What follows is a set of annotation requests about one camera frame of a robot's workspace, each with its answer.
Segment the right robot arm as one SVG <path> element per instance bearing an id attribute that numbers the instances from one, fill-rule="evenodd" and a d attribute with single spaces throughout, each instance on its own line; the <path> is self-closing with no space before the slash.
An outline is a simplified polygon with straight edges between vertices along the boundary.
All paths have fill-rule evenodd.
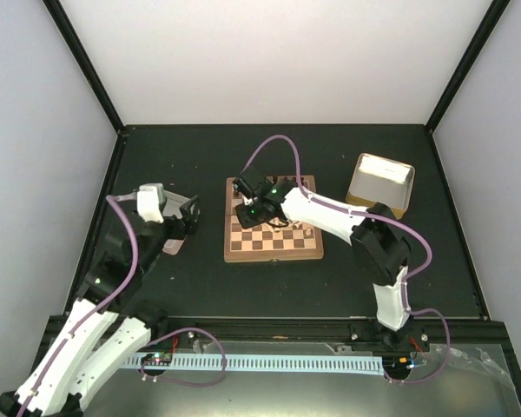
<path id="1" fill-rule="evenodd" d="M 351 246 L 362 274 L 372 283 L 379 323 L 379 344 L 399 349 L 409 339 L 405 278 L 411 248 L 396 219 L 384 204 L 370 208 L 352 206 L 318 195 L 297 182 L 264 180 L 250 185 L 243 178 L 232 183 L 242 197 L 238 221 L 252 228 L 274 219 L 303 222 L 339 237 Z"/>

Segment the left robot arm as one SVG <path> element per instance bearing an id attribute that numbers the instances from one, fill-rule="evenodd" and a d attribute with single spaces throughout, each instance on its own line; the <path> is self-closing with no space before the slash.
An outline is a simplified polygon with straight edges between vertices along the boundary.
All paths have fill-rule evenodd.
<path id="1" fill-rule="evenodd" d="M 106 200 L 128 237 L 106 250 L 88 271 L 63 328 L 30 377 L 0 395 L 4 416 L 81 416 L 131 354 L 168 339 L 165 312 L 144 304 L 101 340 L 165 246 L 195 234 L 199 198 L 175 195 L 151 183 Z"/>

